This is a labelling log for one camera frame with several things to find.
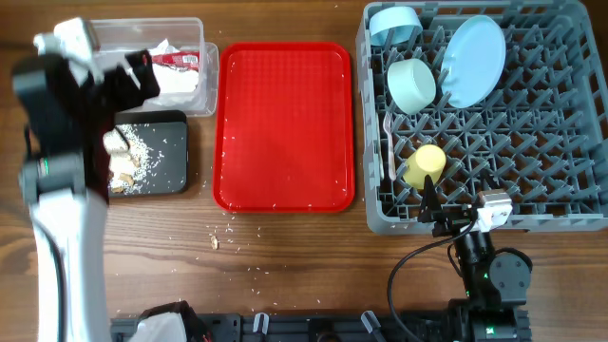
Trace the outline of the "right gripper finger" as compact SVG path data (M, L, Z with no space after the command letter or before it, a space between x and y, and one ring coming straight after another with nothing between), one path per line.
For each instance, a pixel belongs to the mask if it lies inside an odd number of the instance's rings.
M497 183L494 181L493 176L488 170L480 171L480 181L482 191L484 192L497 189Z
M438 200L435 185L430 175L425 176L423 196L420 206L421 219L440 219L442 206Z

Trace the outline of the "white napkin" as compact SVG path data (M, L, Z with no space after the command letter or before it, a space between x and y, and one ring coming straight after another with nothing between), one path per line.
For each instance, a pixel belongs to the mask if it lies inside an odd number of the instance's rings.
M149 50L151 57L155 55L189 51L180 50L172 46L167 39L161 41L156 47ZM193 92L199 84L200 76L199 71L176 69L168 66L161 66L154 64L152 61L152 67L161 89L161 93L188 93Z

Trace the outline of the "yellow plastic cup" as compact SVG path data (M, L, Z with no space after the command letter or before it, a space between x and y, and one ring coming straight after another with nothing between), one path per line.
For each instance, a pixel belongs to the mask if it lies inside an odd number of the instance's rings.
M409 186L423 190L426 176L436 184L447 163L447 155L442 148L433 144L419 147L407 160L403 179Z

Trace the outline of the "red sauce packet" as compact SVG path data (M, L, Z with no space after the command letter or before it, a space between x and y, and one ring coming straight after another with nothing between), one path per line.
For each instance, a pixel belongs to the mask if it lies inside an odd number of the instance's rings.
M154 64L176 69L195 70L200 69L200 54L197 51L180 51L155 55L152 57Z

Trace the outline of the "food scraps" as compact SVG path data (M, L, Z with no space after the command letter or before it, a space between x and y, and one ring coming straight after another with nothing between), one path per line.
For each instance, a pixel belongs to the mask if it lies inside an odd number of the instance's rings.
M108 191L111 196L150 194L152 180L164 154L154 143L157 127L152 123L118 124L104 135L104 147L110 157Z

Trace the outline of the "white plastic fork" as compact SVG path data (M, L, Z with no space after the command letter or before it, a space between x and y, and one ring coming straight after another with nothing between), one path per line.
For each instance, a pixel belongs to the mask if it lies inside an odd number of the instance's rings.
M397 174L396 174L396 166L395 166L395 159L394 159L394 145L393 145L391 125L392 125L391 114L389 112L387 112L385 114L384 120L383 120L383 129L387 136L387 148L388 148L387 155L388 155L389 178L392 181L395 181L397 178Z

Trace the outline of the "mint green bowl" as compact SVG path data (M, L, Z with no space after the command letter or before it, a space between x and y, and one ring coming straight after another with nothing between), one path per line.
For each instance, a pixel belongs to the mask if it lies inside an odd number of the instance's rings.
M419 59L392 63L387 79L390 96L406 114L418 113L435 99L435 79L430 68Z

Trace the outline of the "light blue plate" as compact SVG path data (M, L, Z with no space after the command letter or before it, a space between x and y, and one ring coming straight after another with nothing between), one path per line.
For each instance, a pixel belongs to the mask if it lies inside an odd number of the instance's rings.
M500 26L486 15L467 19L452 35L442 62L441 88L448 103L466 108L485 99L504 69L506 41Z

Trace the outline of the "light blue bowl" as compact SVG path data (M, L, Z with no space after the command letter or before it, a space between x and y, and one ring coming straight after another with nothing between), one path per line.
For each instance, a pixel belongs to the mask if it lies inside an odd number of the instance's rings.
M370 44L383 46L389 40L399 44L416 38L423 30L416 11L411 7L398 6L382 9L370 18Z

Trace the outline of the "white plastic spoon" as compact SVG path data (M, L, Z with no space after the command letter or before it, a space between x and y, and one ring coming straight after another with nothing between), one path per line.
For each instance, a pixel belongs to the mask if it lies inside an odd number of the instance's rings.
M384 178L385 178L385 168L384 168L384 160L383 160L383 155L382 155L382 144L381 144L381 142L378 142L376 144L376 148L377 148L377 154L378 154L378 160L379 160L380 181L383 181Z

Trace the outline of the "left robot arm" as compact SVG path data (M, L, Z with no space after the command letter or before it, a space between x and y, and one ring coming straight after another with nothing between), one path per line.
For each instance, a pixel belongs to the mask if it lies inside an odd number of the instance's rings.
M38 258L40 341L109 341L104 276L109 157L104 134L116 113L158 96L151 56L127 54L116 66L78 83L71 58L28 57L13 69L13 89L28 113L27 153L19 175Z

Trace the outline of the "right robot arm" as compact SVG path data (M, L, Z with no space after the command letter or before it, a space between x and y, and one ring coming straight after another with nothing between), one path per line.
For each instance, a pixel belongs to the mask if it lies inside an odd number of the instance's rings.
M453 238L450 259L465 286L465 299L452 299L441 318L440 341L529 341L527 301L533 263L523 252L497 249L490 232L506 224L512 199L487 171L486 188L458 212L442 208L431 176L425 176L421 222L434 224L432 234Z

